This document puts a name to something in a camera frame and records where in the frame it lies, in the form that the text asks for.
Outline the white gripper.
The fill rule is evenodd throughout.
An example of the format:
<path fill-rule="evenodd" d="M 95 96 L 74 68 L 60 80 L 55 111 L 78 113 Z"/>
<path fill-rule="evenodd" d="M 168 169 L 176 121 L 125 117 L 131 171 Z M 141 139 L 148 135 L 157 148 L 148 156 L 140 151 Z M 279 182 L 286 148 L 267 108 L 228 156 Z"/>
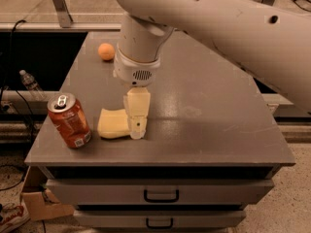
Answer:
<path fill-rule="evenodd" d="M 123 96 L 130 137 L 142 139 L 146 133 L 151 94 L 146 89 L 156 79 L 160 56 L 154 50 L 118 46 L 114 75 L 131 88 Z"/>

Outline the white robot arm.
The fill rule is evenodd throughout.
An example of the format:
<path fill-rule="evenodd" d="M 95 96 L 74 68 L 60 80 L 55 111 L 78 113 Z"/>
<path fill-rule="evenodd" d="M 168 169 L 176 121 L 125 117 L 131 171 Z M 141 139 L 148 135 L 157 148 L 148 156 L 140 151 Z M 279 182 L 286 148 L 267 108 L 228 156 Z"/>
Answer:
<path fill-rule="evenodd" d="M 311 18 L 249 0 L 117 0 L 124 10 L 115 74 L 131 87 L 155 78 L 179 29 L 311 113 Z"/>

